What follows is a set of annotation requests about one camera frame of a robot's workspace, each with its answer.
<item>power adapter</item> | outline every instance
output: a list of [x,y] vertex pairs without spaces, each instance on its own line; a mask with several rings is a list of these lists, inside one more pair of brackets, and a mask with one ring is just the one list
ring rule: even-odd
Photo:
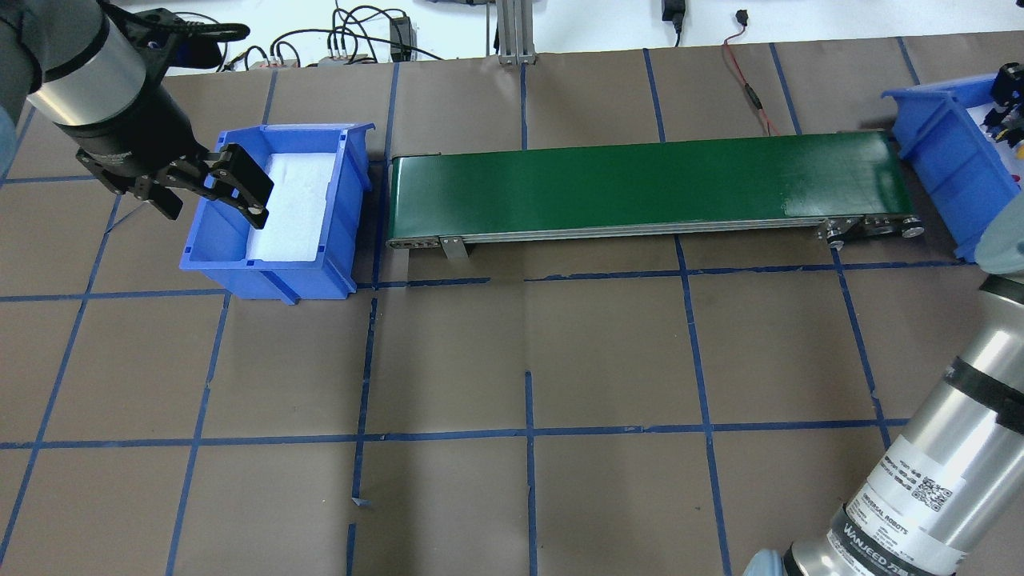
[[683,31],[685,16],[686,0],[662,0],[662,22],[671,22],[676,27],[676,33]]
[[413,50],[416,47],[416,31],[413,30],[413,22],[409,16],[398,16],[391,18],[391,61],[409,61],[413,59]]

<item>conveyor belt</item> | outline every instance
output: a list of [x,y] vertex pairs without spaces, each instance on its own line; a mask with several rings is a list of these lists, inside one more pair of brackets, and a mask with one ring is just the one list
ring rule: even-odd
[[900,232],[913,212],[883,132],[418,156],[396,159],[393,170],[393,248],[839,217],[845,232],[868,215],[892,218]]

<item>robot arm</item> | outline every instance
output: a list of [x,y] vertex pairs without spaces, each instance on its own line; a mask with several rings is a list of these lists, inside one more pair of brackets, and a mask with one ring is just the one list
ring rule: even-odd
[[174,219],[181,200],[170,189],[184,189],[263,228],[269,177],[238,145],[211,154],[198,143],[160,85],[170,66],[216,66],[217,42],[248,32],[188,25],[162,9],[131,14],[97,0],[0,4],[0,166],[11,161],[13,124],[27,97],[81,146],[76,158],[112,192],[130,193]]

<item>red wire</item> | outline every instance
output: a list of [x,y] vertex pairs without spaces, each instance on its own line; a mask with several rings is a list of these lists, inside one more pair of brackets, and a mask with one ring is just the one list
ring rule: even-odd
[[[729,46],[729,40],[733,40],[735,38],[739,38],[740,36],[743,35],[744,32],[746,32],[746,27],[745,26],[743,27],[742,30],[740,30],[739,32],[733,34],[732,36],[726,38],[722,42],[722,47],[725,48],[725,52],[727,54],[729,54],[729,58],[732,60],[732,66],[736,69],[736,74],[739,76],[739,83],[740,83],[741,86],[746,86],[748,84],[750,84],[750,82],[748,82],[746,81],[746,77],[743,76],[743,70],[741,68],[739,68],[739,61],[736,59],[736,55],[734,53],[732,53],[732,47]],[[781,132],[778,131],[778,128],[775,127],[775,124],[771,121],[771,118],[768,118],[768,113],[765,112],[765,110],[763,108],[759,109],[758,112],[760,113],[761,117],[764,118],[764,120],[765,120],[765,132],[769,136],[771,135],[772,130],[775,131],[775,135],[776,136],[782,135]]]
[[748,83],[746,82],[746,77],[743,76],[743,71],[740,70],[739,63],[736,61],[736,55],[732,53],[732,47],[729,46],[729,40],[732,40],[734,38],[739,38],[740,36],[743,35],[744,32],[746,32],[746,27],[745,26],[739,32],[737,32],[737,33],[733,34],[732,36],[726,38],[725,41],[722,42],[722,47],[725,48],[725,51],[729,54],[729,57],[732,58],[732,66],[734,66],[736,68],[736,73],[739,74],[739,81],[742,82],[743,84],[746,84]]

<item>white foam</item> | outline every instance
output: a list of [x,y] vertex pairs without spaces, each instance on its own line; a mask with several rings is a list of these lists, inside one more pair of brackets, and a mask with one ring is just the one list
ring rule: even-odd
[[271,154],[266,166],[273,191],[263,230],[249,234],[246,258],[278,262],[316,259],[327,212],[334,154]]

